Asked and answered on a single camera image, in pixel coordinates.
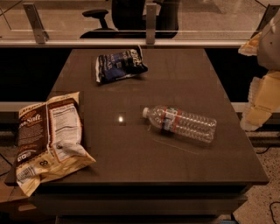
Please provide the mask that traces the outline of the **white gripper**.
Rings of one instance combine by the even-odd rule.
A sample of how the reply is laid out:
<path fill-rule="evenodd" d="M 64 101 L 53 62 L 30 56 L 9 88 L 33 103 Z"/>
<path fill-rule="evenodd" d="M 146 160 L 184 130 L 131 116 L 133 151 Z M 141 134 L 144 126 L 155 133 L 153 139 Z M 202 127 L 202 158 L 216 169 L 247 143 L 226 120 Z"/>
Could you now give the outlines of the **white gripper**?
<path fill-rule="evenodd" d="M 254 77 L 248 91 L 248 102 L 241 115 L 245 131 L 261 128 L 280 107 L 280 12 L 253 38 L 238 49 L 245 56 L 256 56 L 258 64 L 269 69 L 262 78 Z"/>

